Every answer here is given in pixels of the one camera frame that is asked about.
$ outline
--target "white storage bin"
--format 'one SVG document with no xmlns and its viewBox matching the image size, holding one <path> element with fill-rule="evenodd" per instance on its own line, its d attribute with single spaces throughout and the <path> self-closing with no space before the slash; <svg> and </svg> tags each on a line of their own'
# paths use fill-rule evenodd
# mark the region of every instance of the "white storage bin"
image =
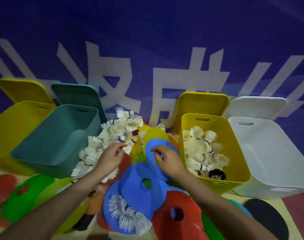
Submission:
<svg viewBox="0 0 304 240">
<path fill-rule="evenodd" d="M 278 199 L 304 192 L 304 156 L 279 125 L 266 119 L 229 118 L 252 177 L 234 189 L 245 197 Z"/>
</svg>

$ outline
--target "pile of shuttlecocks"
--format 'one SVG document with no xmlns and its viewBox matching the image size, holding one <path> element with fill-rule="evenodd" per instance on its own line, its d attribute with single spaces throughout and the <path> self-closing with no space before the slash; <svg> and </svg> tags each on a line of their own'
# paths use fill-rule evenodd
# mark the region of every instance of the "pile of shuttlecocks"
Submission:
<svg viewBox="0 0 304 240">
<path fill-rule="evenodd" d="M 137 138 L 133 136 L 133 131 L 143 126 L 143 118 L 134 115 L 133 111 L 123 111 L 116 109 L 117 120 L 110 120 L 102 124 L 102 132 L 97 136 L 88 137 L 88 146 L 79 152 L 80 162 L 74 168 L 71 177 L 82 178 L 90 172 L 97 164 L 103 151 L 113 142 L 124 142 L 123 147 L 126 154 L 130 155 Z M 111 172 L 102 183 L 117 176 L 119 168 Z"/>
<path fill-rule="evenodd" d="M 184 150 L 189 171 L 196 176 L 225 180 L 223 167 L 229 158 L 219 152 L 222 144 L 215 142 L 218 138 L 214 131 L 203 131 L 199 126 L 183 131 Z"/>
<path fill-rule="evenodd" d="M 119 227 L 142 236 L 152 228 L 152 222 L 141 212 L 133 210 L 120 195 L 112 195 L 108 203 L 111 217 L 119 219 Z"/>
</svg>

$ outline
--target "right hand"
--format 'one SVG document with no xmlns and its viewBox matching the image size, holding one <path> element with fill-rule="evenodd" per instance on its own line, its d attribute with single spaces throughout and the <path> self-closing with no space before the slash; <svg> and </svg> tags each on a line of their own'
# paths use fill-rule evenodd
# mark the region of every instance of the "right hand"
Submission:
<svg viewBox="0 0 304 240">
<path fill-rule="evenodd" d="M 171 178 L 176 179 L 186 172 L 180 157 L 171 148 L 160 145 L 152 148 L 151 152 L 154 152 L 154 158 L 157 165 Z"/>
</svg>

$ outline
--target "white bin lid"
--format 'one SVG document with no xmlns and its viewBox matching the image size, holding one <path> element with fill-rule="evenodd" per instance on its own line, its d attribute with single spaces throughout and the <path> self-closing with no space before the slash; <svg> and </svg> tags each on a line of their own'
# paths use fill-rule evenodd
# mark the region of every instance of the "white bin lid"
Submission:
<svg viewBox="0 0 304 240">
<path fill-rule="evenodd" d="M 273 120 L 286 105 L 286 99 L 280 97 L 242 96 L 230 102 L 223 117 L 226 119 L 236 116 Z"/>
<path fill-rule="evenodd" d="M 272 186 L 304 188 L 304 156 L 279 125 L 242 117 L 231 117 L 229 122 L 256 179 Z"/>
</svg>

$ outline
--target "cone center hole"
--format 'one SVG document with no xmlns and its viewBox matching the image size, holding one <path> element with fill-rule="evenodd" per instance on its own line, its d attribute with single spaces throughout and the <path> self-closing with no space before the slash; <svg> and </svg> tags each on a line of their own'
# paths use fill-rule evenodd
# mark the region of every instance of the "cone center hole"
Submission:
<svg viewBox="0 0 304 240">
<path fill-rule="evenodd" d="M 171 217 L 175 221 L 182 221 L 184 218 L 183 210 L 180 207 L 171 208 Z"/>
<path fill-rule="evenodd" d="M 141 180 L 141 190 L 143 190 L 143 191 L 149 191 L 150 189 L 151 189 L 151 187 L 152 187 L 152 183 L 151 183 L 151 180 L 149 180 L 149 179 L 142 179 Z"/>
</svg>

